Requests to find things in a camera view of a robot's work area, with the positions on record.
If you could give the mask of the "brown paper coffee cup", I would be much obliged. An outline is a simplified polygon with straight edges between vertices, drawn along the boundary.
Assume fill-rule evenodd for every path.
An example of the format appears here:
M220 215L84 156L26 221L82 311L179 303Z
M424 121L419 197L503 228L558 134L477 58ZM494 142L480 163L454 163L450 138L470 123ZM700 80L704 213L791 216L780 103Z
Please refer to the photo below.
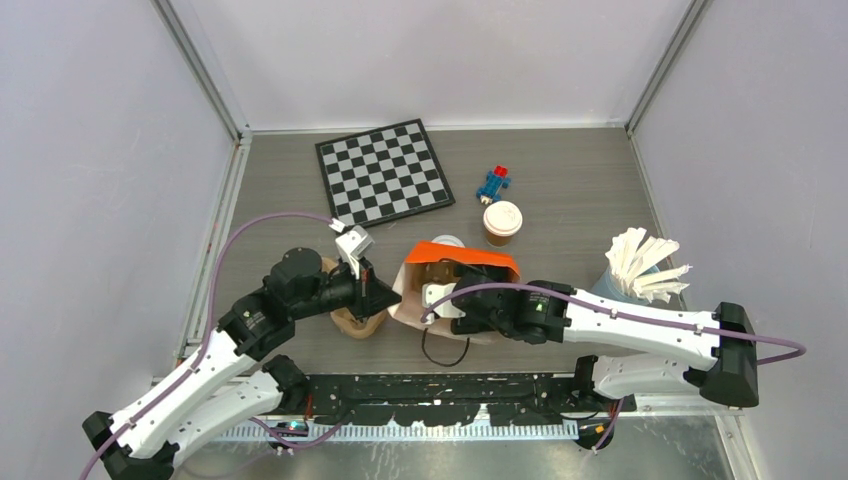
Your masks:
M461 266L452 260L428 263L424 266L422 283L457 283L462 275L462 273L456 272L457 268L461 268Z

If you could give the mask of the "orange paper bag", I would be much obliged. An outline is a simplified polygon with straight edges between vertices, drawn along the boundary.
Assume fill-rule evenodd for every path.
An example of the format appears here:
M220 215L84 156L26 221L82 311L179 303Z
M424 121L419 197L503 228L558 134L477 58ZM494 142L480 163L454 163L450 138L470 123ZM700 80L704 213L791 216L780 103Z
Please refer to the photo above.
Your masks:
M431 334L459 340L468 348L474 344L492 344L502 335L491 326L475 321L450 300L436 307L433 313L425 309L445 295L475 283L520 280L520 269L512 256L488 250L467 248L462 243L451 244L444 236L418 243L407 255L393 283L393 291L401 302L388 309L389 315L422 332L423 354Z

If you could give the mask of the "white plastic cup lid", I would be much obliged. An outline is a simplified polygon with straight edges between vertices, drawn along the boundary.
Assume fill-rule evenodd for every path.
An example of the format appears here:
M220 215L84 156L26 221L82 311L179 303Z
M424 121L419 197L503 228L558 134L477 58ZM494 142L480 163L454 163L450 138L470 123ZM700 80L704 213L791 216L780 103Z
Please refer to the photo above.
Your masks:
M457 247L457 248L464 248L465 247L465 244L462 240L460 240L456 236L449 235L449 234L438 235L438 236L436 236L435 238L432 239L432 242L436 243L436 244L448 245L448 246Z

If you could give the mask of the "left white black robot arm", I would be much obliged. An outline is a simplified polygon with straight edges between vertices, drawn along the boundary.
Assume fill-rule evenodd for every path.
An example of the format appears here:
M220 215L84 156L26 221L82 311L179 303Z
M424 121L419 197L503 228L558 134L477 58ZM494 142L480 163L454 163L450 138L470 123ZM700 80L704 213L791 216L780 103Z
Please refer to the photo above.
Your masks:
M189 359L124 409L92 413L83 430L110 478L168 479L223 431L305 405L306 376L289 357L272 353L294 336L297 321L339 309L364 321L401 300L366 259L324 271L316 251L293 248Z

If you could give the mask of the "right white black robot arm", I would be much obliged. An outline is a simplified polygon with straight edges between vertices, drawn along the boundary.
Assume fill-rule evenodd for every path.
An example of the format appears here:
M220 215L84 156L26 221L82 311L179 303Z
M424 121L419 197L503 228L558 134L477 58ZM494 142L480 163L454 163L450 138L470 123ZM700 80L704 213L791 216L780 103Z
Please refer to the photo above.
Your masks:
M595 343L632 350L626 357L578 359L571 397L584 410L631 394L696 390L713 403L760 403L754 329L746 310L722 302L713 311L672 311L594 295L568 284L511 283L466 268L450 293L434 302L461 319L537 345Z

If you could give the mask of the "brown pulp cup carrier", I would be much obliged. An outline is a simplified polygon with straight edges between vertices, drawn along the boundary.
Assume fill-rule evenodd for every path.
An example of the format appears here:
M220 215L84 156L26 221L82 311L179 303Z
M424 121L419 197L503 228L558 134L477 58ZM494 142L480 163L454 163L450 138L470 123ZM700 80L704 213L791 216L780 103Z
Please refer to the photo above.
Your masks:
M383 309L367 319L361 320L357 319L348 308L333 310L329 315L343 334L357 340L363 340L373 335L389 316L388 310Z

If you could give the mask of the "blue straw holder cup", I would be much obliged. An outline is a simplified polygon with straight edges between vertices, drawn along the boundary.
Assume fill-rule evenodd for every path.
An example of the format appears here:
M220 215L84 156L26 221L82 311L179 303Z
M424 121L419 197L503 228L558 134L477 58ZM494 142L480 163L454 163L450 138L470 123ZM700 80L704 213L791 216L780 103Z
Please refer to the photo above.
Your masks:
M609 269L600 275L589 291L594 295L611 300L624 301L627 299L627 296L617 287Z

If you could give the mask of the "black white chessboard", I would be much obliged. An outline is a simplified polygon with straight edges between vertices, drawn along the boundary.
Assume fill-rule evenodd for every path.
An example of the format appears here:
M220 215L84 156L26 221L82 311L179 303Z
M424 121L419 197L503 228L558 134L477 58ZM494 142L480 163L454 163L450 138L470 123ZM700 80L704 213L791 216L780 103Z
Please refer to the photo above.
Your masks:
M365 228L456 202L420 119L315 145L332 216Z

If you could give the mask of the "white paper-wrapped straws bundle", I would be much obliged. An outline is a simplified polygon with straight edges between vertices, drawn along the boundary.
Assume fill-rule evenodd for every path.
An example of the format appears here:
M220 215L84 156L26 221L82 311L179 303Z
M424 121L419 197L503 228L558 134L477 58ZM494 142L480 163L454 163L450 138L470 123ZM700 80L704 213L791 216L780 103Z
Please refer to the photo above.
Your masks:
M690 265L660 269L660 263L679 248L677 241L649 236L641 227L630 227L614 236L605 252L606 270L610 270L617 287L627 296L623 302L668 303L687 289L689 284L682 277L690 271Z

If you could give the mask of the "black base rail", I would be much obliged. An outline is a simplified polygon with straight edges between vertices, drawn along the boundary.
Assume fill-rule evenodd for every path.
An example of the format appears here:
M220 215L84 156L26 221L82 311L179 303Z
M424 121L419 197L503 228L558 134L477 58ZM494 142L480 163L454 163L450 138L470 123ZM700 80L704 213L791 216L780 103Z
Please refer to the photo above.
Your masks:
M492 426L532 426L601 417L615 405L579 392L569 374L311 374L270 413L326 426L467 426L480 414Z

